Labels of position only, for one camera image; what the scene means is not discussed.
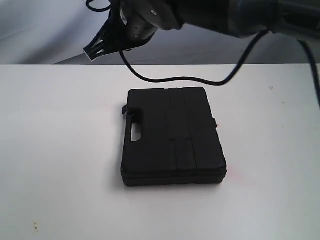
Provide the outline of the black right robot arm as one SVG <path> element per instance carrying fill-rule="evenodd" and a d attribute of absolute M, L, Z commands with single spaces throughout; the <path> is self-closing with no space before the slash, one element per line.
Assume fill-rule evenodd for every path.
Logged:
<path fill-rule="evenodd" d="M 157 30 L 192 25 L 236 38 L 262 31 L 320 38 L 317 0 L 113 0 L 109 17 L 84 48 L 90 60 L 146 45 Z"/>

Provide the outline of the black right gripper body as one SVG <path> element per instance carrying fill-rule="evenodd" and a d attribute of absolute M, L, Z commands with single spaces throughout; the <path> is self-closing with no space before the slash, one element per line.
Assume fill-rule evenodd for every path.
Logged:
<path fill-rule="evenodd" d="M 107 23 L 108 52 L 141 47 L 157 30 L 180 30 L 183 26 L 173 0 L 112 0 Z"/>

